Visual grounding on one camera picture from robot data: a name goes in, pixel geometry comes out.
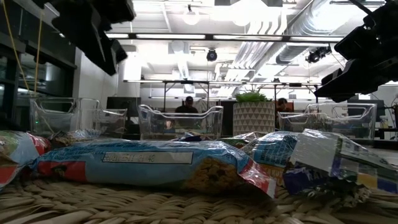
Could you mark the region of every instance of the granola bar package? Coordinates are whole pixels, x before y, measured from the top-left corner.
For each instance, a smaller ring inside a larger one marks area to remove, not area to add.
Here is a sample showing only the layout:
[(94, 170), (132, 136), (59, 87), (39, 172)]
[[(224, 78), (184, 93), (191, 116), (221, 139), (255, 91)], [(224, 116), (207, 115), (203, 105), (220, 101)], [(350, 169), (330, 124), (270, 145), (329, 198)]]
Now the granola bar package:
[(50, 150), (42, 137), (18, 131), (0, 131), (0, 191), (28, 163)]
[(79, 142), (40, 156), (37, 175), (217, 194), (249, 183), (274, 196), (275, 181), (249, 156), (223, 142)]
[(283, 178), (290, 194), (339, 181), (398, 194), (398, 173), (385, 159), (337, 133), (306, 129)]
[(277, 131), (255, 139), (242, 148), (251, 150), (251, 157), (275, 178), (278, 186), (284, 186), (283, 173), (297, 143), (298, 133)]

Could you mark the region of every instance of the plastic container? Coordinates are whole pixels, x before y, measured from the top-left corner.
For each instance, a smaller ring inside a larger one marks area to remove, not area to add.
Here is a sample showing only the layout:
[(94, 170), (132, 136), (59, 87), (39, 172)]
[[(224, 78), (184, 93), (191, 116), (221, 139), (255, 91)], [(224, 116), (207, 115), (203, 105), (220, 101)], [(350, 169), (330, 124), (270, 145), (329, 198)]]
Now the plastic container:
[(206, 113), (161, 113), (147, 105), (139, 106), (141, 140), (170, 140), (187, 131), (206, 135), (210, 139), (221, 136), (223, 107), (214, 106)]
[(89, 130), (98, 136), (121, 138), (125, 120), (126, 110), (103, 110), (94, 99), (30, 99), (30, 129), (39, 136)]
[(311, 104), (302, 114), (279, 113), (279, 129), (302, 132), (308, 128), (351, 139), (374, 139), (376, 111), (376, 104), (367, 103)]

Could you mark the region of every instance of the potted plant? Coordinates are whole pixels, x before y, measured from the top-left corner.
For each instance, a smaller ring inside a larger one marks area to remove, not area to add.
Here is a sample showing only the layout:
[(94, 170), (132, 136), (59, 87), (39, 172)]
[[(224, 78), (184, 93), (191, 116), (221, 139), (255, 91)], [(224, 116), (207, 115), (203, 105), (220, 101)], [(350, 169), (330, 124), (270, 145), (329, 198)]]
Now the potted plant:
[(235, 95), (234, 136), (253, 131), (271, 133), (275, 131), (275, 103), (260, 93), (261, 88), (246, 90)]

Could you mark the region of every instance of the wicker surface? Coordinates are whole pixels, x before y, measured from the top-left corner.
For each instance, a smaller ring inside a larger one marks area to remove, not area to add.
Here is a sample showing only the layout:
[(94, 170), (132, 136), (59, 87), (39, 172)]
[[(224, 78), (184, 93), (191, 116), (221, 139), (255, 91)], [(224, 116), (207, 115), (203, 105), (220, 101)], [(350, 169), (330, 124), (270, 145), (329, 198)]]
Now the wicker surface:
[(290, 196), (278, 199), (210, 197), (131, 190), (134, 187), (35, 180), (14, 182), (0, 194), (0, 223), (268, 224), (398, 223), (398, 196), (374, 193), (356, 208)]

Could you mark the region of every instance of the cap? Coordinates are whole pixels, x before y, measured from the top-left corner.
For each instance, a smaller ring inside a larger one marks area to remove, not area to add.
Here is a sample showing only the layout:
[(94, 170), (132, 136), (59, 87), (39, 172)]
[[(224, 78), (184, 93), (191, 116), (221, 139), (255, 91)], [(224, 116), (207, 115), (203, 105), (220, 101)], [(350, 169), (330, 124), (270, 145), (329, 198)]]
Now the cap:
[(187, 101), (187, 102), (193, 102), (192, 96), (187, 96), (186, 99), (185, 99), (185, 101)]

